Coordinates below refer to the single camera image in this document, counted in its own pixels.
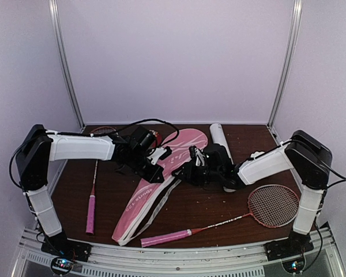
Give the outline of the pink racket bag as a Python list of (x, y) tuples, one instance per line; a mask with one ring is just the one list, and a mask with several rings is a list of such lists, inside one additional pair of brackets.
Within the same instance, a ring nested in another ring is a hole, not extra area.
[(120, 246), (126, 245), (146, 230), (167, 201), (170, 192), (180, 183), (172, 171), (190, 160), (189, 147), (203, 149), (208, 145), (207, 135), (198, 129), (187, 128), (166, 137), (172, 153), (157, 164), (163, 168), (164, 181), (149, 183), (142, 179), (127, 203), (112, 234)]

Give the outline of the pink-handled badminton racket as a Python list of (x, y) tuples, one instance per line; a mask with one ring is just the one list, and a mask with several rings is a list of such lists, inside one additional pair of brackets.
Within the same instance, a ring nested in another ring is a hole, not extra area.
[(143, 238), (140, 242), (143, 248), (147, 248), (178, 241), (204, 230), (232, 223), (249, 216), (266, 228), (276, 229), (291, 223), (296, 218), (298, 208), (299, 196), (292, 189), (284, 185), (264, 185), (254, 189), (249, 194), (247, 198), (248, 212), (244, 215), (202, 228), (186, 229), (165, 235)]
[[(99, 128), (94, 129), (91, 131), (93, 134), (106, 134), (109, 132), (115, 131), (115, 128), (112, 128), (110, 126), (102, 126)], [(97, 168), (98, 168), (99, 161), (95, 161), (95, 168), (93, 173), (93, 181), (92, 181), (92, 190), (89, 195), (89, 201), (88, 201), (88, 212), (86, 217), (86, 229), (85, 232), (88, 235), (94, 235), (95, 233), (95, 207), (96, 207), (96, 196), (95, 196), (95, 185), (96, 185), (96, 177), (97, 177)]]

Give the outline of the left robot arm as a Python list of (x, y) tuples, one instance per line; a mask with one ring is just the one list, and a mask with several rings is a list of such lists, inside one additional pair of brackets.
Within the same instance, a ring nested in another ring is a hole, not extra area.
[(130, 135), (121, 136), (118, 130), (108, 126), (90, 133), (67, 133), (36, 124), (12, 154), (9, 169), (17, 168), (20, 179), (14, 184), (27, 198), (44, 234), (50, 237), (49, 247), (58, 256), (66, 256), (72, 247), (70, 241), (61, 236), (64, 230), (51, 199), (59, 177), (48, 182), (50, 163), (58, 163), (57, 173), (62, 174), (70, 160), (110, 161), (127, 166), (149, 183), (162, 183), (163, 168), (158, 161), (170, 154), (170, 148), (164, 147), (142, 126)]

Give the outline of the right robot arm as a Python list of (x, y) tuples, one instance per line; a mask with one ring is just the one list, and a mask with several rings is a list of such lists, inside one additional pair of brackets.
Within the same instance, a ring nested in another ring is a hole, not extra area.
[(293, 224), (293, 235), (284, 242), (288, 254), (295, 255), (306, 246), (305, 235), (322, 207), (332, 170), (333, 155), (327, 146), (297, 130), (289, 140), (238, 164), (232, 162), (226, 141), (219, 138), (203, 149), (192, 146), (189, 152), (190, 160), (174, 170), (173, 176), (192, 185), (217, 182), (228, 192), (295, 171), (303, 185), (300, 195), (288, 185), (259, 186), (249, 195), (249, 213), (266, 227)]

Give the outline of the white shuttlecock tube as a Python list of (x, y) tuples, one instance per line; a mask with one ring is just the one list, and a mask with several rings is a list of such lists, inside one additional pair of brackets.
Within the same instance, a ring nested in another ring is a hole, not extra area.
[(219, 123), (213, 123), (209, 130), (213, 143), (219, 145), (218, 147), (215, 147), (218, 150), (215, 153), (215, 169), (225, 179), (225, 181), (222, 181), (224, 191), (227, 193), (233, 193), (238, 190), (235, 181), (235, 164), (233, 163), (223, 127)]

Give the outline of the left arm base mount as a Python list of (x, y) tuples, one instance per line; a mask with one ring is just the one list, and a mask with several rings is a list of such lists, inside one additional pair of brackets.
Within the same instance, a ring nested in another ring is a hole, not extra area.
[(65, 231), (49, 236), (44, 234), (41, 251), (53, 255), (51, 271), (58, 276), (69, 274), (78, 261), (87, 262), (92, 245), (68, 239)]

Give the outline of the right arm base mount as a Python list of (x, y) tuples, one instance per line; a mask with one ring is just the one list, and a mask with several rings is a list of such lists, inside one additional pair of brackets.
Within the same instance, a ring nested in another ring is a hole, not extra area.
[(283, 269), (289, 274), (301, 274), (306, 268), (304, 254), (314, 249), (310, 234), (299, 234), (293, 230), (285, 239), (268, 242), (264, 245), (269, 261), (281, 260)]

